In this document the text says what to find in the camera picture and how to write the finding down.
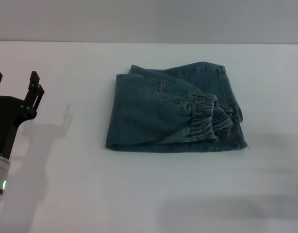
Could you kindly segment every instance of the blue denim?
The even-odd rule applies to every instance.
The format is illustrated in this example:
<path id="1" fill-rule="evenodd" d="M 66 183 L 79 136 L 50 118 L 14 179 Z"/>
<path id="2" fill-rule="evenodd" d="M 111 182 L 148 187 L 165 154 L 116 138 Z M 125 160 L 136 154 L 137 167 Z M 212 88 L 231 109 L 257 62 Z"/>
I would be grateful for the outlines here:
<path id="1" fill-rule="evenodd" d="M 211 152 L 247 147 L 225 68 L 207 62 L 118 74 L 106 148 Z"/>

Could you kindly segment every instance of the denim fabric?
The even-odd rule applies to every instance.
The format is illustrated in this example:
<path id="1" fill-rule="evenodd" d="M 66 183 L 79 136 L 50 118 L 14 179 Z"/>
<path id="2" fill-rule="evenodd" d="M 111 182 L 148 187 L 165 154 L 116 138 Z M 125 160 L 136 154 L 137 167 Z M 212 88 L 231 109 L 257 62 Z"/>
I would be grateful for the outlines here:
<path id="1" fill-rule="evenodd" d="M 118 74 L 106 148 L 210 152 L 247 146 L 225 68 L 199 62 Z"/>

